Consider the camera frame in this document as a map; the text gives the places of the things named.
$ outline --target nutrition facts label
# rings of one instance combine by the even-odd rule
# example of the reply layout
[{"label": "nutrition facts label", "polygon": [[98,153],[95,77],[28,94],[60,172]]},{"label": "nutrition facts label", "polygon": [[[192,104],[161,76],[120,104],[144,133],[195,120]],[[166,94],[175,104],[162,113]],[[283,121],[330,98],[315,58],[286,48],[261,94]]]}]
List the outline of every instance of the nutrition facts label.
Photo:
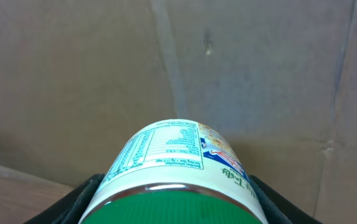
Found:
[{"label": "nutrition facts label", "polygon": [[203,169],[196,123],[166,121],[139,131],[126,143],[97,192],[125,174],[155,166]]}]

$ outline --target wooden surface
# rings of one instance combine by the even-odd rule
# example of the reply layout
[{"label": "wooden surface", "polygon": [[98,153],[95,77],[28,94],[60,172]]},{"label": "wooden surface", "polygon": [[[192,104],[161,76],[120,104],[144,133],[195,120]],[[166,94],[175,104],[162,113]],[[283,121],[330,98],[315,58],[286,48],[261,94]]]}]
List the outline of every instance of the wooden surface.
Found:
[{"label": "wooden surface", "polygon": [[36,177],[34,175],[30,175],[4,166],[0,166],[0,177],[5,177],[28,184],[47,186],[55,189],[70,189],[70,187],[66,185],[58,184],[56,182],[45,180],[43,178]]},{"label": "wooden surface", "polygon": [[23,223],[71,190],[63,185],[50,187],[0,177],[0,223]]}]

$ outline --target green lid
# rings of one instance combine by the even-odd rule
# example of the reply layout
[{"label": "green lid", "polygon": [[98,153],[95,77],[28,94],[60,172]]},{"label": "green lid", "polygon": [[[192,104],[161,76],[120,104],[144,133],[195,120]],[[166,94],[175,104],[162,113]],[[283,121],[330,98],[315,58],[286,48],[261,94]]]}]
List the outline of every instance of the green lid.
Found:
[{"label": "green lid", "polygon": [[261,223],[238,206],[192,192],[137,194],[108,203],[85,219],[94,223]]}]

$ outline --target can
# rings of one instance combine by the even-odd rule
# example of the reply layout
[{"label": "can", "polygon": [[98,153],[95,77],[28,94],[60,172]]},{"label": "can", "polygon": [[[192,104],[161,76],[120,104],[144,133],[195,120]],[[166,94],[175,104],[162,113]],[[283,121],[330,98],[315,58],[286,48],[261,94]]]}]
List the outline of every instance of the can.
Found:
[{"label": "can", "polygon": [[229,143],[210,127],[186,119],[158,121],[128,140],[79,223],[108,219],[267,223]]}]

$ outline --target can label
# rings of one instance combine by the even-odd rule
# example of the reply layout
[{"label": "can label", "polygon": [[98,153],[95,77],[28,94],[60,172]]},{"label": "can label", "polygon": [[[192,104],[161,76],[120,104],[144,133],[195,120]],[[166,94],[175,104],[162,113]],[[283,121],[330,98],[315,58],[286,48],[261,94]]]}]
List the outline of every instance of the can label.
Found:
[{"label": "can label", "polygon": [[184,119],[159,121],[138,131],[107,172],[83,217],[122,190],[165,182],[221,192],[267,223],[249,178],[228,142],[206,125]]}]

